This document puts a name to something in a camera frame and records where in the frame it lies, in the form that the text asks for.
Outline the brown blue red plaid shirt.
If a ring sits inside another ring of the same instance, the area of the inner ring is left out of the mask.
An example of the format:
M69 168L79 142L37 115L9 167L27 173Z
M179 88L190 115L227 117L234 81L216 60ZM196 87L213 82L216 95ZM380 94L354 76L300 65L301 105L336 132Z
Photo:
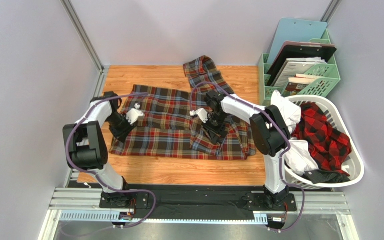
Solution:
M144 118L136 123L126 140L112 139L109 152L118 156L152 156L194 160L246 160L256 154L251 126L229 116L225 119L226 137L216 144L210 140L199 118L190 115L191 107L211 108L204 101L206 93L219 85L233 94L232 88L208 56L201 56L183 65L184 75L194 92L135 84L133 96L124 100L126 113L135 104L141 105ZM144 98L136 93L147 93Z

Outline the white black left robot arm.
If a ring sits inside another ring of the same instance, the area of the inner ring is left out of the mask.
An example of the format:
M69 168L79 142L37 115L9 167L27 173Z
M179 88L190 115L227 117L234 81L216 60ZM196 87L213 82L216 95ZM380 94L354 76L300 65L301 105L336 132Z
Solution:
M122 97L113 91L94 97L85 114L75 123L63 127L67 165L91 175L107 194L126 194L127 181L109 164L109 151L102 132L109 124L113 137L124 143L145 114L137 103L128 112L120 113Z

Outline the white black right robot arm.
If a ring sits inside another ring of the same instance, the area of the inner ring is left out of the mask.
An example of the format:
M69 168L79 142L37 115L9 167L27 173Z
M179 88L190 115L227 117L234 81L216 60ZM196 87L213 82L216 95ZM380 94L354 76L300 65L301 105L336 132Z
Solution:
M279 204L289 194L284 178L283 154L290 148L291 134L277 106L259 106L235 94L219 94L210 91L204 98L211 112L204 108L195 114L202 121L204 129L213 143L225 133L225 119L234 116L249 124L255 147L263 154L266 180L264 194L268 201Z

